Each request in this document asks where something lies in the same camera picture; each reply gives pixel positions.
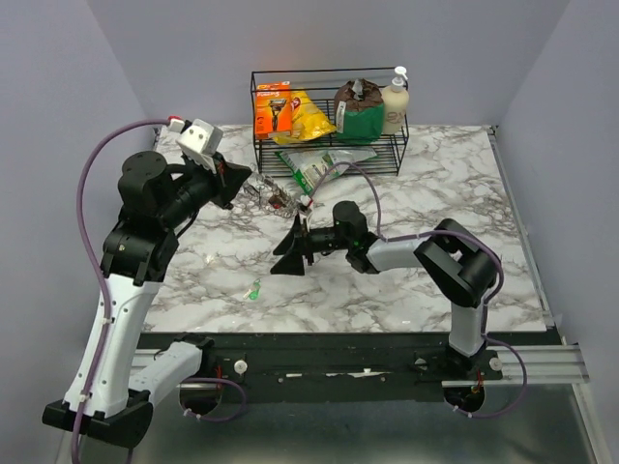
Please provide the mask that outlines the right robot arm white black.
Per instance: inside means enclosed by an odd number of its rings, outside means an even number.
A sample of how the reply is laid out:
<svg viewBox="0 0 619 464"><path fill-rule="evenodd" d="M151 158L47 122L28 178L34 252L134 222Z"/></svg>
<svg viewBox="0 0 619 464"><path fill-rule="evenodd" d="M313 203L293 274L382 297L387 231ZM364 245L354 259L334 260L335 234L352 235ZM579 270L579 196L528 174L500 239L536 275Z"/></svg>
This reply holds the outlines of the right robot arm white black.
<svg viewBox="0 0 619 464"><path fill-rule="evenodd" d="M486 348L483 337L487 303L494 285L504 279L500 260L487 246L453 219L444 219L426 233L383 239L368 229L366 216L353 201L340 201L333 210L333 225L311 229L300 216L273 254L272 275L303 276L314 255L343 251L359 274L377 275L396 269L427 272L451 304L452 323L445 366L458 379L480 367Z"/></svg>

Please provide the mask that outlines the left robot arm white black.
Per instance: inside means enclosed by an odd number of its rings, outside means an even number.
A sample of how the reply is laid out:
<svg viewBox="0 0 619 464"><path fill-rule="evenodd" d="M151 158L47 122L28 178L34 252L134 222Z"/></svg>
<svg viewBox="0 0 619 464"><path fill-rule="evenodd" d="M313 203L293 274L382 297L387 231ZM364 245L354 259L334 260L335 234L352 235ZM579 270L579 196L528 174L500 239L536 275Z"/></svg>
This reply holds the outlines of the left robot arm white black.
<svg viewBox="0 0 619 464"><path fill-rule="evenodd" d="M144 438L155 407L178 384L207 380L215 367L205 335L181 335L150 365L131 373L146 313L159 293L185 229L212 203L229 210L250 168L215 155L214 169L190 159L169 164L145 151L122 165L119 218L103 243L100 295L82 363L65 396L44 408L42 421L127 450Z"/></svg>

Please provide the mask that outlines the green key tag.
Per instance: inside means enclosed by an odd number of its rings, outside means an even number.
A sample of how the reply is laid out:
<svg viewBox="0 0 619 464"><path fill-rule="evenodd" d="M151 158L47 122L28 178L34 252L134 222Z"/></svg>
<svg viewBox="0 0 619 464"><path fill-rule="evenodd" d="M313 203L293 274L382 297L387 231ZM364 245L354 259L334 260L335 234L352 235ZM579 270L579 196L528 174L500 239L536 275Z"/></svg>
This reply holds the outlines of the green key tag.
<svg viewBox="0 0 619 464"><path fill-rule="evenodd" d="M260 288L261 288L261 280L258 278L251 284L251 287L248 289L248 291L244 295L244 299L255 301L259 296Z"/></svg>

